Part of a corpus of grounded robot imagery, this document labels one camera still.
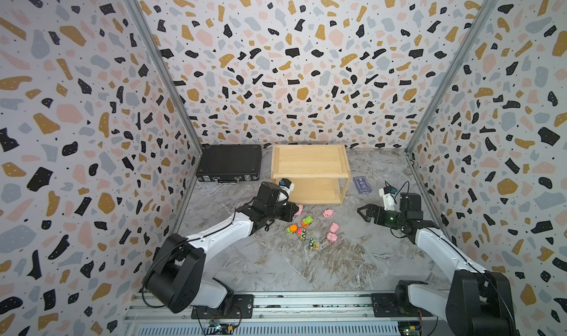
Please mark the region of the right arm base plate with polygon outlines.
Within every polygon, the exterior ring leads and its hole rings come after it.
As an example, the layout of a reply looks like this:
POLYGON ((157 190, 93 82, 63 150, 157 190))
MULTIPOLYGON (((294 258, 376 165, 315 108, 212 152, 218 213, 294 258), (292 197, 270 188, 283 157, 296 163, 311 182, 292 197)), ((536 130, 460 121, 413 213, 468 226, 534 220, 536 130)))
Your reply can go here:
POLYGON ((397 296, 394 293, 372 293, 370 294, 371 306, 375 318, 418 318, 432 317, 433 315, 424 309, 418 309, 410 304, 399 306, 397 296))

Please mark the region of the green orange mixer truck toy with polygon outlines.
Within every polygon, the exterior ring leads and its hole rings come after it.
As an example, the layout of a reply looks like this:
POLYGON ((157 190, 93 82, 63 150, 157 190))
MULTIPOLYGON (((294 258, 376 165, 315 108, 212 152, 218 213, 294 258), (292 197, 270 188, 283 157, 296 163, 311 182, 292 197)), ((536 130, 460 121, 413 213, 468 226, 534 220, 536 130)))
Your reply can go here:
POLYGON ((298 226, 297 225, 290 225, 287 229, 286 229, 286 235, 292 235, 294 233, 297 233, 298 231, 298 226))

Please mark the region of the pink toy pig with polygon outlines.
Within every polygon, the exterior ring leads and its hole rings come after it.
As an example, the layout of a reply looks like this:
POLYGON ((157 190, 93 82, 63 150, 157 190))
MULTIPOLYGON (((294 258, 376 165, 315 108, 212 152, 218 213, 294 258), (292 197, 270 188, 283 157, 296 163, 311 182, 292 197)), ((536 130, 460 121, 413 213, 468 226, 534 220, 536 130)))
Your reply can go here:
POLYGON ((335 233, 329 232, 326 236, 327 240, 331 243, 335 243, 338 240, 338 236, 335 233))
POLYGON ((329 228, 329 231, 331 233, 336 233, 336 232, 338 232, 339 228, 340 228, 340 225, 338 225, 338 223, 336 223, 336 222, 333 222, 331 227, 329 228))
POLYGON ((303 212, 304 206, 302 204, 297 204, 298 211, 295 213, 295 216, 300 216, 303 212))
POLYGON ((334 213, 335 213, 334 210, 332 210, 332 209, 326 209, 326 210, 324 210, 324 212, 322 213, 322 216, 323 216, 324 218, 329 218, 329 217, 333 216, 334 213))

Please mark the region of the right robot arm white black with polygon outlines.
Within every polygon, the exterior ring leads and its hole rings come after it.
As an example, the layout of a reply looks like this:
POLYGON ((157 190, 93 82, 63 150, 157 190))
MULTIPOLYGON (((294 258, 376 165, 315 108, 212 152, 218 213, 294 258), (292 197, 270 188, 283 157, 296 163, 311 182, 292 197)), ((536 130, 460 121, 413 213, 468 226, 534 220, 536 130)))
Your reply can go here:
POLYGON ((466 256, 431 220, 423 218, 419 194, 396 198, 396 190, 382 189, 383 204, 367 204, 357 209, 368 223, 400 231, 426 253, 450 281, 441 291, 422 281, 401 280, 391 300, 380 303, 373 295, 376 312, 393 308, 403 316, 429 312, 446 321, 455 335, 516 335, 509 280, 501 272, 491 272, 466 256))

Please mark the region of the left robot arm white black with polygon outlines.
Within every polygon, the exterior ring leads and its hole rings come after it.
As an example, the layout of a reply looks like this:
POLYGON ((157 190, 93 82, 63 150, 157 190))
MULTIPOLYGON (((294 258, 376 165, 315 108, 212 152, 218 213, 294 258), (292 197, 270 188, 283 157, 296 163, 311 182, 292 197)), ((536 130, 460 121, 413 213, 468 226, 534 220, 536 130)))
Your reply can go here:
POLYGON ((173 313, 192 306, 227 315, 234 305, 234 291, 216 278, 203 281, 206 263, 257 231, 268 231, 277 220, 291 222, 299 211, 290 201, 294 188, 289 179, 262 182, 255 197, 226 220, 190 236, 170 235, 156 250, 142 291, 151 293, 173 313))

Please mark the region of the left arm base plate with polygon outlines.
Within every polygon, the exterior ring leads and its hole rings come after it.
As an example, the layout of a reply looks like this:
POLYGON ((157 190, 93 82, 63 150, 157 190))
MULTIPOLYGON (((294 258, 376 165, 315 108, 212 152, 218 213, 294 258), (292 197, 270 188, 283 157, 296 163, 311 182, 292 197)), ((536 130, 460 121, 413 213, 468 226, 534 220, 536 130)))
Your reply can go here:
POLYGON ((254 294, 235 294, 216 309, 207 306, 196 306, 192 309, 191 318, 197 319, 251 319, 254 305, 254 294))

